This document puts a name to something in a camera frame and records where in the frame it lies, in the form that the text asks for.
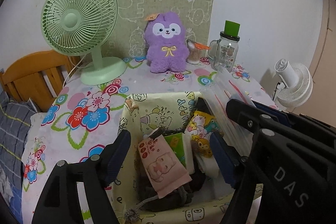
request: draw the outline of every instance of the black cable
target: black cable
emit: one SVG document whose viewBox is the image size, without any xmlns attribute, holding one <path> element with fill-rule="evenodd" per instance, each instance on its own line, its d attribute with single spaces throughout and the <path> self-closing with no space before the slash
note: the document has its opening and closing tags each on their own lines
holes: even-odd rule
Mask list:
<svg viewBox="0 0 336 224">
<path fill-rule="evenodd" d="M 276 87 L 275 87 L 275 90 L 274 90 L 274 95 L 273 95 L 273 101 L 274 101 L 274 99 L 275 99 L 275 93 L 277 92 L 277 90 L 278 90 L 278 85 L 280 85 L 281 83 L 280 82 L 278 82 L 277 83 L 277 85 L 276 85 Z"/>
</svg>

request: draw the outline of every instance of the fabric storage bin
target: fabric storage bin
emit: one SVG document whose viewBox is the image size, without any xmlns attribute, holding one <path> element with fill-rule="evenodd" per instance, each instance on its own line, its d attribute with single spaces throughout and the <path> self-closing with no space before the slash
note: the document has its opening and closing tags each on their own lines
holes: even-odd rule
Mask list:
<svg viewBox="0 0 336 224">
<path fill-rule="evenodd" d="M 199 96 L 200 92 L 133 94 L 125 100 L 119 132 L 127 129 L 131 133 L 131 146 L 111 191 L 112 207 L 120 223 L 127 223 L 123 218 L 126 210 L 140 202 L 137 188 L 142 162 L 137 151 L 138 143 L 157 127 L 183 131 L 195 111 Z M 262 185 L 258 185 L 255 198 L 261 196 L 261 192 Z M 197 221 L 200 224 L 216 224 L 221 221 L 232 195 L 210 202 L 193 202 L 169 211 L 152 213 L 138 210 L 140 219 L 137 223 L 182 224 Z"/>
</svg>

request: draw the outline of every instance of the floral tablecloth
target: floral tablecloth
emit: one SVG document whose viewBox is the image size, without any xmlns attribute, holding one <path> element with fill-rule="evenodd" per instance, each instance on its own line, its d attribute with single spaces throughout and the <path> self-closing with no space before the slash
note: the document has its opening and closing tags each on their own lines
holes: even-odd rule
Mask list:
<svg viewBox="0 0 336 224">
<path fill-rule="evenodd" d="M 79 74 L 74 74 L 50 107 L 35 145 L 27 147 L 30 156 L 23 179 L 24 224 L 31 223 L 41 191 L 57 161 L 85 161 L 114 142 L 128 95 L 198 91 L 213 81 L 216 74 L 207 58 L 201 58 L 198 65 L 188 64 L 183 73 L 159 74 L 150 72 L 144 58 L 125 58 L 124 61 L 127 63 L 125 73 L 107 84 L 87 86 L 81 83 Z M 253 100 L 274 106 L 269 95 L 240 65 L 236 65 L 231 74 Z M 78 183 L 78 192 L 85 222 L 92 223 L 82 183 Z"/>
</svg>

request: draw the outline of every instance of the pink package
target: pink package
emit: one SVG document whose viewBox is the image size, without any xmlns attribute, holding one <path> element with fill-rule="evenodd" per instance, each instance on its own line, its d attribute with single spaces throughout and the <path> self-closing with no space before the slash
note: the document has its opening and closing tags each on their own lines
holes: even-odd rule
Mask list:
<svg viewBox="0 0 336 224">
<path fill-rule="evenodd" d="M 190 182 L 189 172 L 176 157 L 164 137 L 147 138 L 138 144 L 147 176 L 159 198 Z"/>
</svg>

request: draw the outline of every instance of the glass jar handle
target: glass jar handle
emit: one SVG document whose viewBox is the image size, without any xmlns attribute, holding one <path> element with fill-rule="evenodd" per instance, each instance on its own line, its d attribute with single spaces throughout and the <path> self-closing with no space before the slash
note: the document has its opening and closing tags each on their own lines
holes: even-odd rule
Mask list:
<svg viewBox="0 0 336 224">
<path fill-rule="evenodd" d="M 209 59 L 214 60 L 218 49 L 218 40 L 212 40 L 209 44 L 209 47 L 210 47 L 210 49 L 208 50 Z"/>
</svg>

